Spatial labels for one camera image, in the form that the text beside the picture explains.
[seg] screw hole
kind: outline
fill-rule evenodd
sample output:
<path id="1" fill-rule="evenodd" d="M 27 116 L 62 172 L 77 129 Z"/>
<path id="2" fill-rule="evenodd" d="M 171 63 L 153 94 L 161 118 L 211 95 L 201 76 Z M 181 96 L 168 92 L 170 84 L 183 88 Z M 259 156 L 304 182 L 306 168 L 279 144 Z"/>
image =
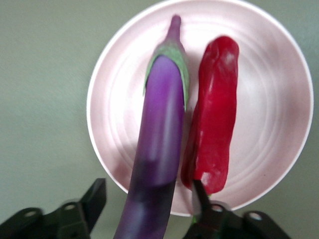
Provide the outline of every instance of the screw hole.
<path id="1" fill-rule="evenodd" d="M 26 218 L 29 218 L 29 217 L 34 216 L 35 214 L 36 214 L 36 211 L 31 211 L 31 212 L 27 212 L 26 214 L 24 214 L 24 216 L 25 216 Z"/>
<path id="2" fill-rule="evenodd" d="M 214 210 L 215 212 L 221 213 L 223 211 L 223 208 L 219 205 L 213 205 L 212 210 Z"/>
<path id="3" fill-rule="evenodd" d="M 65 206 L 64 207 L 64 210 L 72 210 L 72 209 L 74 209 L 75 208 L 75 206 L 73 205 L 73 204 L 70 204 L 70 205 L 67 205 L 67 206 Z"/>
<path id="4" fill-rule="evenodd" d="M 262 220 L 262 217 L 257 214 L 257 213 L 250 213 L 249 216 L 252 218 L 252 219 L 255 219 L 257 221 L 261 221 Z"/>

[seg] red bell pepper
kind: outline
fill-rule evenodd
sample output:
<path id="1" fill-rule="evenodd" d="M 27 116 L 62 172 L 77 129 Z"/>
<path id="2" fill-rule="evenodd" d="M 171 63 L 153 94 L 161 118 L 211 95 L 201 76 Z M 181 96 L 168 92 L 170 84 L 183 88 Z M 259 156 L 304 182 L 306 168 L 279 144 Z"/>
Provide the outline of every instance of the red bell pepper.
<path id="1" fill-rule="evenodd" d="M 207 194 L 226 183 L 229 147 L 237 107 L 237 43 L 227 36 L 211 41 L 199 66 L 198 101 L 181 168 L 183 184 L 201 180 Z"/>

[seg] gray background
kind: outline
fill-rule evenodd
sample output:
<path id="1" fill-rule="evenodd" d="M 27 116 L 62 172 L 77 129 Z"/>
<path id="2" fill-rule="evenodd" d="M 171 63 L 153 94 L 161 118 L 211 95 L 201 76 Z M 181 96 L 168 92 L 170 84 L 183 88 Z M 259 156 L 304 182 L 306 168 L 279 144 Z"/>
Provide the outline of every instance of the gray background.
<path id="1" fill-rule="evenodd" d="M 126 194 L 106 174 L 89 139 L 90 77 L 116 31 L 158 0 L 0 1 L 0 222 L 20 209 L 49 213 L 79 198 L 97 177 L 108 203 L 91 236 L 113 238 Z M 319 87 L 317 0 L 250 0 L 277 18 L 301 47 Z M 306 146 L 266 196 L 236 211 L 268 213 L 294 239 L 318 238 L 318 136 L 315 107 Z M 181 238 L 190 218 L 171 216 L 165 238 Z"/>

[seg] eggplant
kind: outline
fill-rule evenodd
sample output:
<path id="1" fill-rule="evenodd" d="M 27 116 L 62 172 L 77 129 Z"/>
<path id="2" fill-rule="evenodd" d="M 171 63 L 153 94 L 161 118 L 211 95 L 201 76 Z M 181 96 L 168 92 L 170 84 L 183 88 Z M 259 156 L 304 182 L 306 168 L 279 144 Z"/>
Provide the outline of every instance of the eggplant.
<path id="1" fill-rule="evenodd" d="M 180 24 L 180 17 L 173 16 L 166 38 L 147 68 L 137 152 L 114 239 L 162 239 L 166 231 L 188 97 Z"/>

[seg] plate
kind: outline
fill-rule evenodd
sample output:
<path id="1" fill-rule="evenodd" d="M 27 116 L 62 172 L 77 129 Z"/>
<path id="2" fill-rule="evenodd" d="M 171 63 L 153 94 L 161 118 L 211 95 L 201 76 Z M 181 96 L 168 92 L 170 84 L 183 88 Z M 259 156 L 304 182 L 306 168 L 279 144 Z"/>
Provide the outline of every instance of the plate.
<path id="1" fill-rule="evenodd" d="M 256 6 L 238 0 L 169 0 L 132 18 L 106 45 L 94 68 L 87 99 L 90 138 L 106 172 L 127 192 L 147 63 L 174 14 L 182 19 L 191 80 L 184 132 L 189 131 L 198 67 L 208 42 L 228 35 L 240 48 L 229 174 L 225 188 L 211 196 L 236 210 L 265 195 L 289 172 L 304 147 L 314 110 L 311 76 L 300 48 Z M 191 192 L 179 179 L 171 213 L 192 214 Z"/>

